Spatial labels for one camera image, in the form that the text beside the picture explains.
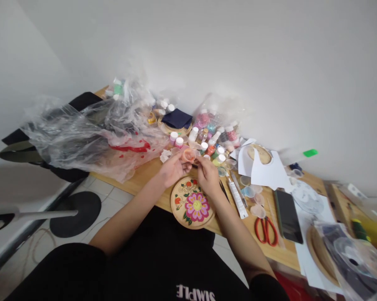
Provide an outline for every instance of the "hand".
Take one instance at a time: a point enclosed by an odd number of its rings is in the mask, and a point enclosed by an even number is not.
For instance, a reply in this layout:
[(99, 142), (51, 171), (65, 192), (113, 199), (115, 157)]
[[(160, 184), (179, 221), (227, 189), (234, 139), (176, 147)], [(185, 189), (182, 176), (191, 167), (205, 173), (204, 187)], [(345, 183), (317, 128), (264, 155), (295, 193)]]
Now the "hand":
[(170, 157), (160, 168), (156, 177), (162, 181), (166, 188), (176, 183), (181, 177), (187, 174), (193, 167), (191, 163), (182, 163), (180, 161), (181, 153)]
[(197, 157), (198, 165), (198, 181), (200, 187), (210, 197), (215, 196), (219, 191), (222, 192), (219, 185), (219, 173), (216, 166), (204, 157)]

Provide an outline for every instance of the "black shirt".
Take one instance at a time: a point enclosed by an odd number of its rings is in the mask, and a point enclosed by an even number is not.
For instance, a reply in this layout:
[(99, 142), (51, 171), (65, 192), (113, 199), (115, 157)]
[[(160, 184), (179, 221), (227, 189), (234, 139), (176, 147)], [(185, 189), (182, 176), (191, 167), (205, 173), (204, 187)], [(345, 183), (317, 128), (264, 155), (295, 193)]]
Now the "black shirt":
[(212, 249), (214, 237), (154, 207), (116, 256), (86, 244), (62, 245), (7, 300), (289, 300), (267, 274), (248, 289)]

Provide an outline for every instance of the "green bottle cap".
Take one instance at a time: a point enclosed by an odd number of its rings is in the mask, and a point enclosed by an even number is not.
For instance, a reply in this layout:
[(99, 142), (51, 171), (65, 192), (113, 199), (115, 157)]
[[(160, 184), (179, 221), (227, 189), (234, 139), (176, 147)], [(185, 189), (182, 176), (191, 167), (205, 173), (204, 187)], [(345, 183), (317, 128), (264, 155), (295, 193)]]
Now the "green bottle cap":
[(305, 151), (305, 152), (303, 153), (303, 155), (306, 156), (307, 158), (309, 158), (309, 157), (312, 157), (312, 156), (318, 155), (318, 151), (315, 150), (315, 149), (308, 150), (308, 151)]

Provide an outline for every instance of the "person's right hand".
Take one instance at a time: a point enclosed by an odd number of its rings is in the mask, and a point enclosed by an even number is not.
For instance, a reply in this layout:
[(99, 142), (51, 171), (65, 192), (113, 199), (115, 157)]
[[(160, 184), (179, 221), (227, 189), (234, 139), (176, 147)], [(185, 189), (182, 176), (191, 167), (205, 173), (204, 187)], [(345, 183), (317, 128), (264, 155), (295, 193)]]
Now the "person's right hand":
[(198, 181), (200, 187), (210, 197), (215, 196), (221, 190), (219, 185), (219, 173), (216, 166), (204, 157), (197, 157), (198, 165)]

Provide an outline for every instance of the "white floor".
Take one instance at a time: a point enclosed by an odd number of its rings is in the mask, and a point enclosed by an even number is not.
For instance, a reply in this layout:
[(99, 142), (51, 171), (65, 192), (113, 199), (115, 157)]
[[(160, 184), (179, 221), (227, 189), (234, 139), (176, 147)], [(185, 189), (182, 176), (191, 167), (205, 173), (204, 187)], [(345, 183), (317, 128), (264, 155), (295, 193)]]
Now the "white floor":
[[(133, 198), (133, 195), (91, 176), (73, 193), (82, 191), (95, 192), (102, 201), (101, 212), (95, 223), (88, 230), (77, 236), (59, 238), (51, 234), (49, 230), (49, 220), (46, 220), (42, 226), (19, 247), (13, 257), (0, 270), (0, 301), (6, 298), (55, 247), (69, 242), (88, 243), (101, 226)], [(214, 250), (232, 271), (239, 276), (245, 285), (247, 285), (244, 274), (230, 250), (226, 238), (216, 235)]]

